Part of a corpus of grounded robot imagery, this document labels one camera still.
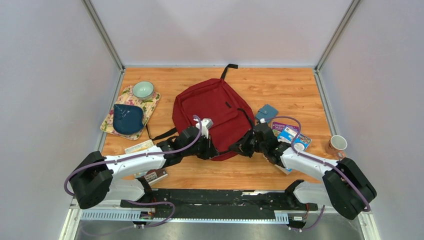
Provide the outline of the red backpack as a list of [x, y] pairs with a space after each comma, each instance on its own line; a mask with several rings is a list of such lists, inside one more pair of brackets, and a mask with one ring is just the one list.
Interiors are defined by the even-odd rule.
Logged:
[[254, 114], [247, 102], [225, 81], [229, 68], [237, 69], [238, 65], [228, 64], [220, 78], [202, 81], [177, 95], [172, 111], [175, 127], [152, 140], [165, 141], [188, 127], [195, 127], [193, 115], [197, 115], [213, 121], [209, 135], [219, 155], [210, 160], [224, 161], [238, 155], [230, 151], [229, 146], [254, 127]]

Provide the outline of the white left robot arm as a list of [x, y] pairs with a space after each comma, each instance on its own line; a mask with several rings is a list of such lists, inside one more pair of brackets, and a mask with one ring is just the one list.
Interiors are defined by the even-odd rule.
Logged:
[[107, 156], [93, 151], [66, 177], [63, 187], [68, 195], [76, 198], [81, 209], [89, 209], [113, 199], [113, 192], [120, 188], [123, 177], [167, 168], [188, 156], [210, 160], [219, 156], [219, 151], [210, 135], [190, 126], [178, 136], [142, 151]]

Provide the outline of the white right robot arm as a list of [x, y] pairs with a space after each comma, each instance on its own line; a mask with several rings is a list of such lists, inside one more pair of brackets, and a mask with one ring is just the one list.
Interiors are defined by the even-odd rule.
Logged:
[[229, 149], [246, 157], [261, 153], [280, 169], [297, 170], [319, 180], [297, 180], [285, 190], [285, 203], [293, 210], [308, 203], [326, 205], [353, 220], [361, 212], [369, 212], [370, 203], [377, 197], [376, 189], [354, 160], [326, 159], [297, 150], [292, 144], [279, 141], [266, 123], [255, 125]]

